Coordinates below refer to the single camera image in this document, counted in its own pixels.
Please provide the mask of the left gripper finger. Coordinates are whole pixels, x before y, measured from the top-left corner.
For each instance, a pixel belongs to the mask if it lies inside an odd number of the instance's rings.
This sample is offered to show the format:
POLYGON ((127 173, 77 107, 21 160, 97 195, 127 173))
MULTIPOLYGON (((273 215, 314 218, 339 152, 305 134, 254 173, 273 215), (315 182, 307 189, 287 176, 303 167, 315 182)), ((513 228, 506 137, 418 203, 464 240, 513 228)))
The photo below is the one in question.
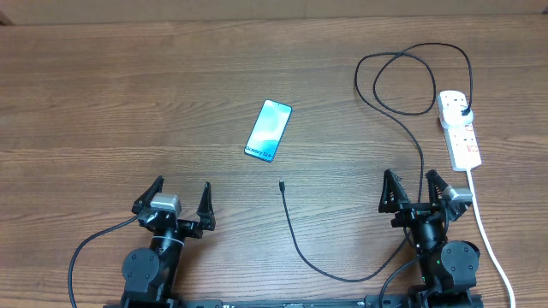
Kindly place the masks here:
POLYGON ((163 184, 164 178, 159 175, 151 186, 134 201, 131 211, 134 214, 140 214, 146 207, 150 207, 153 197, 162 192, 163 184))
POLYGON ((201 196, 199 207, 196 214, 200 218, 200 227, 204 230, 214 231, 216 227, 216 218, 212 207, 211 183, 205 183, 204 191, 201 196))

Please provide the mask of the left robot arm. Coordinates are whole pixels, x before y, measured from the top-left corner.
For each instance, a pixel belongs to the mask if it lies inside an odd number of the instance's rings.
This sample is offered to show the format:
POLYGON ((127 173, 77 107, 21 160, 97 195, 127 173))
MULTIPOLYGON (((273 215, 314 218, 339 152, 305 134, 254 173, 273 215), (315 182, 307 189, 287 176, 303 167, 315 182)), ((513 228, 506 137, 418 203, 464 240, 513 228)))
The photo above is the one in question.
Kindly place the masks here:
POLYGON ((173 291, 185 239, 200 239, 216 227, 211 200, 211 183, 206 182, 196 214, 198 221, 180 218, 178 195, 163 192, 159 176, 132 206, 139 225, 152 232, 148 247, 131 251, 122 263, 125 287, 121 307, 183 307, 173 291))

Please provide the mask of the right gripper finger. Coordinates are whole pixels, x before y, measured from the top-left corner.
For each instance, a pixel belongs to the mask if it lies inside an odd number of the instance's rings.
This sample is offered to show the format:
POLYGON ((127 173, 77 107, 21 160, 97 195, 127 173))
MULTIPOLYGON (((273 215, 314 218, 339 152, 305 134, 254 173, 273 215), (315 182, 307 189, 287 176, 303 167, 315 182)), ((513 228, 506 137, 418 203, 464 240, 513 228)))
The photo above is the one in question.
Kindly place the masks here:
POLYGON ((378 212, 396 213, 409 203, 408 195, 402 187, 401 178, 391 169, 385 170, 378 212))
POLYGON ((436 204, 443 198, 443 191, 449 185, 435 169, 431 169, 426 173, 426 179, 428 184, 429 202, 431 204, 436 204))

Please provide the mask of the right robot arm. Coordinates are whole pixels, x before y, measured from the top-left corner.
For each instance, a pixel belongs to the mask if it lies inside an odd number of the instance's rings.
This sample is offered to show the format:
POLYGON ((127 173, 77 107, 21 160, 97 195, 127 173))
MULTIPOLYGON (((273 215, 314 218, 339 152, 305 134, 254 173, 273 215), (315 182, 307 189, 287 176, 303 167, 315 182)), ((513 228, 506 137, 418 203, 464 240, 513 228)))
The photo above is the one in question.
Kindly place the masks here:
POLYGON ((378 211, 393 213, 391 226, 409 231, 416 257, 386 280, 377 306, 481 307, 481 297, 470 293, 477 283, 480 250, 469 241, 447 238, 449 224, 473 205, 473 194, 466 187, 447 184, 434 169, 427 172, 426 179, 429 201, 413 203, 402 187, 400 177, 389 169, 384 172, 378 211), (422 283, 410 287, 405 294, 385 298, 390 282, 414 264, 420 266, 422 283))

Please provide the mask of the Samsung Galaxy smartphone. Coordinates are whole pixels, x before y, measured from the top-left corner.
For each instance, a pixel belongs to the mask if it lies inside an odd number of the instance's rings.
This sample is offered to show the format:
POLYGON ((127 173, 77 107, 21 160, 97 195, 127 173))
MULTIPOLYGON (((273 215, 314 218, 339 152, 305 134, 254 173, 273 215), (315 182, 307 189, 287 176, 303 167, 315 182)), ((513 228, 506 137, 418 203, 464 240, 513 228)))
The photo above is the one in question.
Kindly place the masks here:
POLYGON ((244 147, 244 153, 271 163, 292 115, 292 107, 265 100, 244 147))

